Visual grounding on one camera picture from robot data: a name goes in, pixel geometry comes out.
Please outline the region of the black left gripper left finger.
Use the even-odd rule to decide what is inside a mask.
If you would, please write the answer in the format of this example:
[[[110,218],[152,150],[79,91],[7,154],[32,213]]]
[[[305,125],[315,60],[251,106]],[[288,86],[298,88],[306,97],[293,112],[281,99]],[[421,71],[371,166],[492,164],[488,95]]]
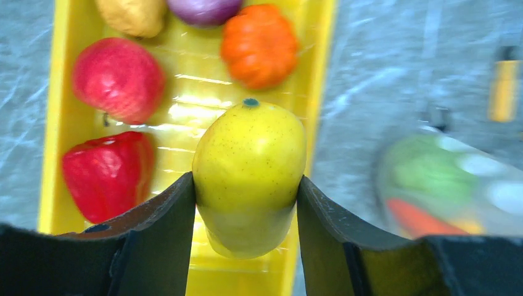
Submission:
[[[83,232],[1,225],[2,295],[184,295],[195,218],[191,173]]]

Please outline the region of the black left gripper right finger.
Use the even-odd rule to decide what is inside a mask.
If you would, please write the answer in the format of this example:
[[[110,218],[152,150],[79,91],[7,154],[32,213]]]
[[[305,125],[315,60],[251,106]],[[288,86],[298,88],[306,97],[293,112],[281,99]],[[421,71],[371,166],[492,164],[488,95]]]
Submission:
[[[521,295],[522,239],[409,240],[362,220],[310,179],[297,193],[308,295]]]

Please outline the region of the orange carrot with green top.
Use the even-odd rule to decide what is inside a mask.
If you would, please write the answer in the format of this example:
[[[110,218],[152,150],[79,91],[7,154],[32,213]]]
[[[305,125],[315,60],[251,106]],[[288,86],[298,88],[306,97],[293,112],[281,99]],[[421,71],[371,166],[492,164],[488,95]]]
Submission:
[[[389,199],[386,204],[397,223],[413,237],[468,234],[404,200]]]

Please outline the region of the clear dotted zip bag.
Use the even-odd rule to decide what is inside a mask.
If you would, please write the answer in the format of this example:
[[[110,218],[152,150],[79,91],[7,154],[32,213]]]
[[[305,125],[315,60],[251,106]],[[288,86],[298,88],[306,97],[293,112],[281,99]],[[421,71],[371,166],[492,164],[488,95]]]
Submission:
[[[522,171],[435,128],[385,146],[373,179],[399,236],[522,235]]]

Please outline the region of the green cabbage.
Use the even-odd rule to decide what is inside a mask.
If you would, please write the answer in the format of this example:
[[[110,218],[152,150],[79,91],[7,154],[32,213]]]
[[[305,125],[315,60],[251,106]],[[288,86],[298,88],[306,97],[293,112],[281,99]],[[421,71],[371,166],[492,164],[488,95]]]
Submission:
[[[391,146],[385,163],[393,184],[423,195],[424,202],[460,205],[471,201],[478,178],[458,166],[460,154],[439,147],[436,139],[415,134]]]

